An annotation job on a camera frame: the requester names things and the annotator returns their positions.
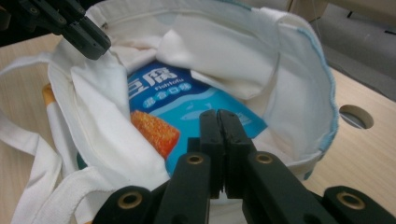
orange snack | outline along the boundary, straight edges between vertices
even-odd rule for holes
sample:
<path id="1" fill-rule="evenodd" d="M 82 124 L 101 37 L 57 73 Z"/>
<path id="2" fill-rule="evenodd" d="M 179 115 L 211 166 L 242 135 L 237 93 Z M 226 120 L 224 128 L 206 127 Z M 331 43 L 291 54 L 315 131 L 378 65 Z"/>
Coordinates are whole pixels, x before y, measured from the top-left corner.
<path id="1" fill-rule="evenodd" d="M 136 110 L 131 122 L 165 159 L 176 145 L 180 132 L 163 119 Z"/>

bag handle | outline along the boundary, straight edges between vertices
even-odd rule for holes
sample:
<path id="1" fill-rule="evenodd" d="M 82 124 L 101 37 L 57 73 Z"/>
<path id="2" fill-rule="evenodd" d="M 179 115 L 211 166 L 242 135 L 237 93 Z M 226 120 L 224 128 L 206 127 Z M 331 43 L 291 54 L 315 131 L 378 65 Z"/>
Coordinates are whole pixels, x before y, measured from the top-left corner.
<path id="1" fill-rule="evenodd" d="M 51 56 L 51 53 L 43 52 L 36 56 L 21 57 L 1 70 L 0 76 L 24 66 L 48 63 Z M 90 167 L 69 175 L 57 187 L 62 168 L 61 156 L 40 134 L 16 125 L 2 109 L 0 140 L 35 157 L 29 181 L 11 223 L 70 223 L 79 203 L 89 193 L 111 192 L 128 185 L 125 177 L 116 172 L 103 167 Z"/>

blue trim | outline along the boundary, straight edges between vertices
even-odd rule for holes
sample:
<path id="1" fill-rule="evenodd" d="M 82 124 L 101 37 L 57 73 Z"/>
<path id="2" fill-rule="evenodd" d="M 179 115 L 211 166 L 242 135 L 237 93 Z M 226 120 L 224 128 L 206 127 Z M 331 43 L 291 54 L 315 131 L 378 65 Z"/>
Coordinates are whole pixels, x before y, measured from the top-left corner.
<path id="1" fill-rule="evenodd" d="M 239 1 L 235 1 L 235 0 L 216 0 L 216 1 L 223 2 L 223 3 L 230 3 L 230 4 L 233 4 L 235 6 L 247 9 L 249 11 L 251 11 L 251 9 L 252 9 L 251 6 L 249 6 L 249 5 L 245 4 L 245 3 L 239 2 Z"/>
<path id="2" fill-rule="evenodd" d="M 316 39 L 313 36 L 313 34 L 310 31 L 308 31 L 306 29 L 303 29 L 303 28 L 297 28 L 297 31 L 300 34 L 305 35 L 309 39 L 309 41 L 311 42 L 311 45 L 314 48 L 314 50 L 317 53 L 317 55 L 319 56 L 321 65 L 322 65 L 324 71 L 326 72 L 327 77 L 328 77 L 328 79 L 330 80 L 330 83 L 331 83 L 330 103 L 331 103 L 331 106 L 332 106 L 332 112 L 333 112 L 334 116 L 332 118 L 331 130 L 326 136 L 323 137 L 323 139 L 322 139 L 322 141 L 320 143 L 320 146 L 319 146 L 319 149 L 321 151 L 326 151 L 330 147 L 330 145 L 332 144 L 332 140 L 334 140 L 334 137 L 335 137 L 335 135 L 337 134 L 337 131 L 338 131 L 338 117 L 339 117 L 339 114 L 338 114 L 338 107 L 337 107 L 337 105 L 335 103 L 335 80 L 334 80 L 334 77 L 332 76 L 332 72 L 331 72 L 331 70 L 329 68 L 329 65 L 327 65 L 327 62 L 326 62 L 325 56 L 323 54 L 323 51 L 321 50 L 321 47 L 319 46 L 319 44 L 316 41 Z"/>

blue snack package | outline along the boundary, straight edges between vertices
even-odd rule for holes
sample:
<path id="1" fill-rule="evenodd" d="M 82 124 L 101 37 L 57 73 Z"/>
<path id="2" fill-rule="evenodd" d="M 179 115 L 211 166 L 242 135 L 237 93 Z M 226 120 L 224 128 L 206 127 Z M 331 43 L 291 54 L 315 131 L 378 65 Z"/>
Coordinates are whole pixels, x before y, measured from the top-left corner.
<path id="1" fill-rule="evenodd" d="M 131 113 L 150 114 L 179 131 L 177 143 L 166 158 L 169 175 L 174 172 L 178 158 L 187 152 L 188 139 L 199 137 L 199 116 L 206 110 L 234 112 L 250 138 L 267 127 L 263 119 L 228 93 L 193 79 L 189 69 L 158 61 L 128 77 L 128 95 Z"/>

wooden table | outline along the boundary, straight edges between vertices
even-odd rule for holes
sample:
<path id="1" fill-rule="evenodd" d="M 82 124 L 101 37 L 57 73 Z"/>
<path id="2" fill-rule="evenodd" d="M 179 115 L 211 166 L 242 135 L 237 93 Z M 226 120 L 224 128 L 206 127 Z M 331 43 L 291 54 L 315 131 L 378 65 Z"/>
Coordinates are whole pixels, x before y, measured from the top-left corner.
<path id="1" fill-rule="evenodd" d="M 54 49 L 59 36 L 47 35 L 0 49 L 0 69 L 22 55 Z M 304 185 L 321 195 L 330 186 L 358 189 L 396 216 L 396 104 L 333 71 L 337 103 L 356 105 L 374 119 L 360 130 L 340 119 L 339 132 Z M 0 107 L 9 118 L 40 133 L 52 146 L 50 126 L 41 96 L 47 84 L 47 66 L 22 68 L 1 77 Z M 9 223 L 29 178 L 33 158 L 0 142 L 0 223 Z"/>

